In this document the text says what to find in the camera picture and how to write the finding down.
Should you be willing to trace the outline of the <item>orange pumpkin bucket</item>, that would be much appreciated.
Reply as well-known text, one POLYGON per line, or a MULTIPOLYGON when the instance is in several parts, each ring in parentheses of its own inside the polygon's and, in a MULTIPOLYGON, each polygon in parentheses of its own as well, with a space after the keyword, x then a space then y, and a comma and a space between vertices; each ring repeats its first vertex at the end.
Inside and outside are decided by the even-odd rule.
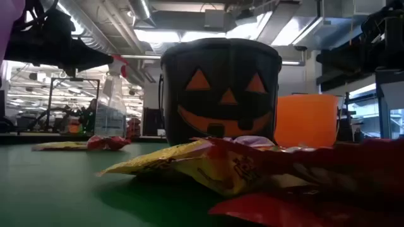
POLYGON ((336 141, 338 98, 289 95, 278 98, 275 142, 283 147, 331 147, 336 141))

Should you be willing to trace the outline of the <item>purple plastic bucket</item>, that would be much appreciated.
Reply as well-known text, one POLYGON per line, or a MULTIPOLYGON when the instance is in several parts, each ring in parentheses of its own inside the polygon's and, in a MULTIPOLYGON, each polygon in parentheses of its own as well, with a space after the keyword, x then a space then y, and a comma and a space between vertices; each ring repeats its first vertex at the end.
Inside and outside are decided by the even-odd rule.
POLYGON ((11 35, 13 23, 20 18, 25 8, 25 0, 0 0, 0 63, 11 35))

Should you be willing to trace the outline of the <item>clear spray bottle red trigger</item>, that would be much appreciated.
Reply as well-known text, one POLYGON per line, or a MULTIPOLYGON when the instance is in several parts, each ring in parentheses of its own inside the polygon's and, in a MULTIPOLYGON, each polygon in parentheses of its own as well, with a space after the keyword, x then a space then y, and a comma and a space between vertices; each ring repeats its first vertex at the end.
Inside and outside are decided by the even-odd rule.
POLYGON ((102 137, 126 136, 126 105, 122 94, 122 80, 126 78, 128 62, 120 55, 112 55, 108 64, 102 92, 98 96, 94 134, 102 137))

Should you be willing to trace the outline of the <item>person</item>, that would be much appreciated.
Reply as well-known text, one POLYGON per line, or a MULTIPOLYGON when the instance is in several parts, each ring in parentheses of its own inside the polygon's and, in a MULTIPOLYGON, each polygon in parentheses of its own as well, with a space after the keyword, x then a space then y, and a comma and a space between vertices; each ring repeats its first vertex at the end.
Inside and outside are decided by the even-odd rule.
POLYGON ((93 98, 89 106, 81 111, 79 123, 85 132, 93 132, 95 124, 95 114, 97 109, 97 99, 93 98))

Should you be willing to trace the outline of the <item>shiny round ventilation duct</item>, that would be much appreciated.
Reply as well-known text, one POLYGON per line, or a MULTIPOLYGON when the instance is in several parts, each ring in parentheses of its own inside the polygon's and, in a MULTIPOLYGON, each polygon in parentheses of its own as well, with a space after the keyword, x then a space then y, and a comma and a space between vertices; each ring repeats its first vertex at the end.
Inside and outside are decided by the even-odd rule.
POLYGON ((155 28, 148 0, 128 0, 128 4, 133 15, 133 26, 145 25, 155 28))

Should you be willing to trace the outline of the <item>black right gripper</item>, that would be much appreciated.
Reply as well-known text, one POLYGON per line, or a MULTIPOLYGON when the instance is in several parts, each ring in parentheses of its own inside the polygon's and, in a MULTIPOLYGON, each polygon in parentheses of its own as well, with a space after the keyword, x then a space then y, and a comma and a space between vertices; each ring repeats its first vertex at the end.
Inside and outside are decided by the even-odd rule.
POLYGON ((393 0, 369 15, 362 24, 362 43, 355 37, 316 60, 322 65, 354 73, 361 70, 360 50, 365 65, 373 69, 404 69, 404 0, 393 0))

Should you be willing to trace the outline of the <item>green table mat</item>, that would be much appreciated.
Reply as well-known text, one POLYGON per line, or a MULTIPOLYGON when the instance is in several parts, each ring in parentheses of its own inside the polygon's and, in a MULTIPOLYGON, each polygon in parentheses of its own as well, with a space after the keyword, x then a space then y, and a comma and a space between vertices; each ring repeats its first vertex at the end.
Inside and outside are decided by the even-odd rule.
POLYGON ((127 151, 32 151, 0 147, 0 227, 245 227, 211 214, 218 203, 306 182, 278 173, 245 193, 224 196, 174 171, 135 176, 99 173, 170 145, 133 144, 127 151))

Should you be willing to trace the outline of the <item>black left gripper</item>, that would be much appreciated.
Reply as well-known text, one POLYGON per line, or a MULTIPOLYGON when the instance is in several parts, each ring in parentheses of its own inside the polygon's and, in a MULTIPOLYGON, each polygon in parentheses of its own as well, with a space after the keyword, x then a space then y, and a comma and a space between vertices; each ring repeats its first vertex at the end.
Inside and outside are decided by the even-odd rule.
POLYGON ((58 9, 50 11, 44 21, 23 32, 28 42, 28 62, 70 66, 78 71, 113 63, 111 55, 90 48, 80 38, 72 39, 73 31, 75 27, 70 15, 58 9), (71 62, 72 45, 75 58, 71 62))

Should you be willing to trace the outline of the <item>purple sour candy pack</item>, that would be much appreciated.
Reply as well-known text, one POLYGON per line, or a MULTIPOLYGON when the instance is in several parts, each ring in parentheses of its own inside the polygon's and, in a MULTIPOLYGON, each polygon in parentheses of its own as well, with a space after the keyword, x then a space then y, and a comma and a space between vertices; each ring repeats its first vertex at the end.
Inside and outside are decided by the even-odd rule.
POLYGON ((239 136, 233 140, 234 143, 243 144, 250 147, 274 146, 275 144, 262 136, 239 136))

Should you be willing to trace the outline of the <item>rectangular metal air duct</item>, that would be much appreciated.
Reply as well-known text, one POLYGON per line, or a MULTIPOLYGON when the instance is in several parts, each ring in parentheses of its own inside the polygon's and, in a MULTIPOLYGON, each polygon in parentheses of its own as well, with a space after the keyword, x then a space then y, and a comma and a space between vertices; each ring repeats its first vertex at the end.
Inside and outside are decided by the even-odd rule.
POLYGON ((255 40, 271 46, 332 49, 361 32, 357 0, 271 0, 255 40))

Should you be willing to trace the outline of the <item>ceiling light panel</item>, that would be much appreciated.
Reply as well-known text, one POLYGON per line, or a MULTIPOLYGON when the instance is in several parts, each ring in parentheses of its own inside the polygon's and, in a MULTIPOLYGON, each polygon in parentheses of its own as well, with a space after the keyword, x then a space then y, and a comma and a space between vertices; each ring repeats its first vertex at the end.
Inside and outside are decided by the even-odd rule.
POLYGON ((173 31, 134 30, 137 38, 149 44, 191 42, 203 38, 225 38, 225 33, 185 32, 180 34, 173 31))

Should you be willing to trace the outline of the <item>black cabinet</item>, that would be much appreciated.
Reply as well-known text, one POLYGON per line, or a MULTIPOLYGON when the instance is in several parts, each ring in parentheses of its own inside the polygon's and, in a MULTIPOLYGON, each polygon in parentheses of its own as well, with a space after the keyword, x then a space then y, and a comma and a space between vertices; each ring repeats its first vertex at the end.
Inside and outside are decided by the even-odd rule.
POLYGON ((144 108, 142 123, 144 136, 158 136, 158 130, 163 129, 162 112, 158 108, 144 108))

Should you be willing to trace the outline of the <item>yellow sour candy pack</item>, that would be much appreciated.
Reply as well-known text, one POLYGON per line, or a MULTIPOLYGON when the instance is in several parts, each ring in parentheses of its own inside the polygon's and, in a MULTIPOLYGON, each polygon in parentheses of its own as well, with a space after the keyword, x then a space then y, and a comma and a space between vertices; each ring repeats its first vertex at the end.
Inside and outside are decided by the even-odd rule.
POLYGON ((32 146, 32 151, 85 151, 87 150, 86 142, 64 141, 41 143, 32 146))
POLYGON ((268 182, 268 177, 259 172, 255 155, 270 151, 269 146, 250 147, 224 139, 198 139, 117 163, 99 175, 121 173, 138 177, 174 171, 221 195, 233 196, 268 182))

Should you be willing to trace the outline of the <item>black metal rack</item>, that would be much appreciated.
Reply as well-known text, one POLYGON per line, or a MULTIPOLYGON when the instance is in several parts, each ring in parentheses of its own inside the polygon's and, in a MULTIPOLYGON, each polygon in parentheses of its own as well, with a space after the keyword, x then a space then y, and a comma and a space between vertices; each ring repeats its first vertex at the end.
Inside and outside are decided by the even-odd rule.
POLYGON ((381 138, 392 139, 394 120, 391 112, 402 110, 401 119, 404 120, 404 71, 378 71, 375 77, 381 138))

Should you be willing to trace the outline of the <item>red Skittles candy pack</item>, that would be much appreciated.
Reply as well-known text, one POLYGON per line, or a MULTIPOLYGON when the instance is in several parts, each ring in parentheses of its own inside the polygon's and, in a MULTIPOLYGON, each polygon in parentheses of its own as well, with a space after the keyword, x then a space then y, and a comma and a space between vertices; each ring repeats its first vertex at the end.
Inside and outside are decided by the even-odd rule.
POLYGON ((86 143, 86 146, 89 150, 93 149, 102 149, 102 150, 111 150, 117 151, 126 145, 131 144, 130 139, 126 139, 124 137, 112 136, 92 136, 86 143))
POLYGON ((404 227, 404 139, 291 153, 213 143, 251 158, 266 177, 289 174, 306 184, 223 201, 211 214, 270 227, 404 227))

